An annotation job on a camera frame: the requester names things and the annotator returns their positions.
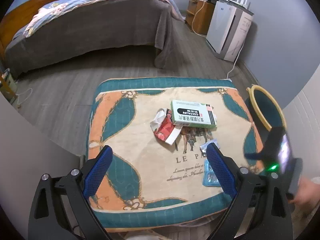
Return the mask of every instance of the human hand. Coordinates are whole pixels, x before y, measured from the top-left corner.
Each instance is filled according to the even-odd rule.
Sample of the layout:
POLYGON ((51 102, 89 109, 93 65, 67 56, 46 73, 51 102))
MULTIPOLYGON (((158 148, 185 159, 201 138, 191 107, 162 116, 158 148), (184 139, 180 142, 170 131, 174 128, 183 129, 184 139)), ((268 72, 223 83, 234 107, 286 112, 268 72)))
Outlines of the human hand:
POLYGON ((297 194, 289 203, 296 204, 301 210, 310 213, 320 201, 320 185, 301 177, 297 194))

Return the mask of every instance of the wooden floor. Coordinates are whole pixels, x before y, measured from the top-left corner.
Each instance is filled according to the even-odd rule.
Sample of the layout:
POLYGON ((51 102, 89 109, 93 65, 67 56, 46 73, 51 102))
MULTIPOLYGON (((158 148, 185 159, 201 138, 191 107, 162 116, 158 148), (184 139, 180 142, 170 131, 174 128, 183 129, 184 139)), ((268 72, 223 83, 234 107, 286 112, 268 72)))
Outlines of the wooden floor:
MULTIPOLYGON (((82 155, 85 154, 93 94, 104 80, 157 76, 226 78, 232 64, 216 59, 205 38, 191 33, 183 22, 173 21, 178 44, 174 68, 155 68, 155 49, 151 46, 89 52, 22 76, 17 93, 27 88, 32 88, 33 93, 18 109, 19 113, 55 143, 82 155)), ((240 95, 247 98, 245 89, 254 81, 237 67, 229 77, 240 95)), ((167 227, 157 231, 172 239, 206 239, 212 226, 183 230, 167 227)))

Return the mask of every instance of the blue gripper pad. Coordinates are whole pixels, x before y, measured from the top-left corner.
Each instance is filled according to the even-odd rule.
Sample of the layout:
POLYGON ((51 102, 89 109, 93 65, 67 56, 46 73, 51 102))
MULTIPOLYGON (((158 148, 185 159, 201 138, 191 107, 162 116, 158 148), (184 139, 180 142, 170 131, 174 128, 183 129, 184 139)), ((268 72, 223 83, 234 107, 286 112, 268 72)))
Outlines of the blue gripper pad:
POLYGON ((207 159, 224 193, 234 198, 237 194, 235 178, 221 158, 218 150, 219 149, 216 149, 212 143, 209 144, 206 151, 207 159))
POLYGON ((86 200, 97 192, 102 179, 112 162, 112 156, 111 147, 105 148, 104 152, 100 155, 100 158, 96 161, 95 165, 84 179, 84 190, 82 194, 86 200))

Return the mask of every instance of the power cord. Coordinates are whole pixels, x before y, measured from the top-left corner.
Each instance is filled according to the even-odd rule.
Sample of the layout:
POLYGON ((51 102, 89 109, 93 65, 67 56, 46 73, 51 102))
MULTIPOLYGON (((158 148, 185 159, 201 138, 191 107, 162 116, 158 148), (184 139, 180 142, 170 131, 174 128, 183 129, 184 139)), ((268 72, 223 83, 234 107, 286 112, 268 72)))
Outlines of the power cord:
POLYGON ((32 88, 28 88, 26 91, 20 93, 20 94, 16 94, 18 97, 17 97, 17 108, 20 108, 21 107, 21 104, 26 101, 32 94, 32 88), (24 93, 26 93, 27 91, 31 90, 30 94, 25 98, 23 99, 23 101, 21 103, 19 103, 19 96, 23 95, 24 93))
POLYGON ((231 81, 231 79, 229 78, 229 74, 235 69, 235 66, 236 66, 237 60, 238 60, 238 58, 239 58, 240 52, 241 52, 241 50, 242 50, 242 48, 243 48, 243 45, 244 45, 244 42, 242 43, 241 49, 239 50, 239 53, 238 53, 238 55, 237 55, 237 57, 236 57, 236 60, 235 60, 235 62, 234 62, 234 64, 233 64, 233 68, 232 68, 232 69, 228 72, 228 74, 227 74, 227 79, 230 80, 230 81, 231 81))
POLYGON ((193 22, 194 22, 194 20, 195 20, 195 18, 196 18, 196 15, 198 14, 198 12, 200 12, 200 11, 202 10, 202 8, 203 8, 203 6, 204 6, 204 3, 205 3, 205 1, 203 1, 202 7, 196 12, 195 16, 193 17, 192 23, 191 23, 191 28, 192 28, 193 32, 194 32, 195 34, 201 36, 201 37, 206 37, 206 35, 202 35, 202 34, 196 33, 195 30, 193 29, 193 22))

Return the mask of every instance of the bedside table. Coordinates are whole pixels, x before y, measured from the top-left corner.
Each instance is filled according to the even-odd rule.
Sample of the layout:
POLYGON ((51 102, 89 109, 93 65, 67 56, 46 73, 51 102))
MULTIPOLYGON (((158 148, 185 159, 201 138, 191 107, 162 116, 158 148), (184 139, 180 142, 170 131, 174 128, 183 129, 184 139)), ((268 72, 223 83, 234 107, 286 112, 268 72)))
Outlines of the bedside table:
POLYGON ((199 0, 189 0, 185 23, 188 25, 191 31, 193 18, 195 17, 196 12, 201 9, 194 20, 193 29, 196 33, 199 34, 206 35, 208 33, 214 6, 215 5, 213 3, 203 2, 199 0))

